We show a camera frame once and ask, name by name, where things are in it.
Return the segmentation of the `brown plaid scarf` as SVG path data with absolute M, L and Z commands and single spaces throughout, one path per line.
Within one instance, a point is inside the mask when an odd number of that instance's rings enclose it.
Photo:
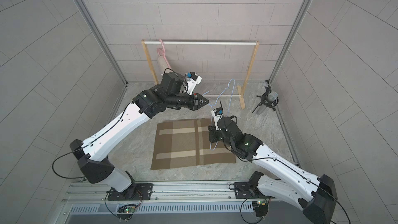
M 216 163 L 235 163 L 236 157 L 222 143 L 210 147 L 209 118 L 166 121 L 157 124 L 152 170 Z

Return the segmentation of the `beige wool scarf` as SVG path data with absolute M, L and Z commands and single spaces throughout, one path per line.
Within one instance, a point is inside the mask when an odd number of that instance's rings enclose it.
M 165 71 L 168 68 L 170 68 L 168 60 L 164 56 L 159 56 L 157 62 L 158 62 L 158 66 L 159 66 L 159 70 L 161 72 L 161 75 L 163 75 L 165 73 Z

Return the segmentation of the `pink plastic hanger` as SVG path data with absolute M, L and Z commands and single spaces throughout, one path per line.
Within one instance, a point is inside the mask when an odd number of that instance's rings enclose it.
M 158 56 L 162 57 L 165 60 L 165 62 L 167 62 L 164 43 L 163 43 L 162 39 L 160 39 L 160 38 L 159 38 L 159 42 L 160 42 L 161 48 L 157 48 Z

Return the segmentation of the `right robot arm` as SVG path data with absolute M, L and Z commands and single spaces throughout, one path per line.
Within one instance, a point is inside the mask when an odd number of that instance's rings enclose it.
M 222 107 L 212 109 L 211 115 L 210 142 L 222 142 L 242 162 L 253 162 L 279 178 L 275 180 L 254 172 L 247 189 L 251 197 L 264 195 L 283 200 L 300 209 L 313 224 L 333 222 L 335 207 L 340 203 L 331 177 L 307 172 L 278 155 L 260 139 L 243 133 L 237 126 L 237 118 L 226 116 Z

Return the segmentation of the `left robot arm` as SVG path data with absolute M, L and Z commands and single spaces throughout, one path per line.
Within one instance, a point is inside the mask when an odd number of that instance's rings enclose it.
M 71 153 L 77 159 L 82 178 L 91 184 L 105 183 L 119 193 L 134 191 L 133 177 L 117 169 L 108 154 L 140 125 L 170 108 L 197 111 L 209 101 L 195 93 L 202 78 L 196 72 L 182 76 L 166 68 L 162 81 L 142 91 L 125 107 L 123 112 L 91 137 L 70 143 Z

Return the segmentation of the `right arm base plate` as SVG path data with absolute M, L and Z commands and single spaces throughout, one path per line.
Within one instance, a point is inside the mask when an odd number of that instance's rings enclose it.
M 232 185 L 236 199 L 257 199 L 260 196 L 257 188 L 251 183 L 235 182 Z

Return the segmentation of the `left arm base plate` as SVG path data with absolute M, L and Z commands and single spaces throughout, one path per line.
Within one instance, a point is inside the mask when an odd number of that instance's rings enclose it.
M 123 192 L 118 192 L 114 188 L 108 192 L 108 201 L 148 201 L 151 198 L 154 184 L 138 183 L 132 184 Z

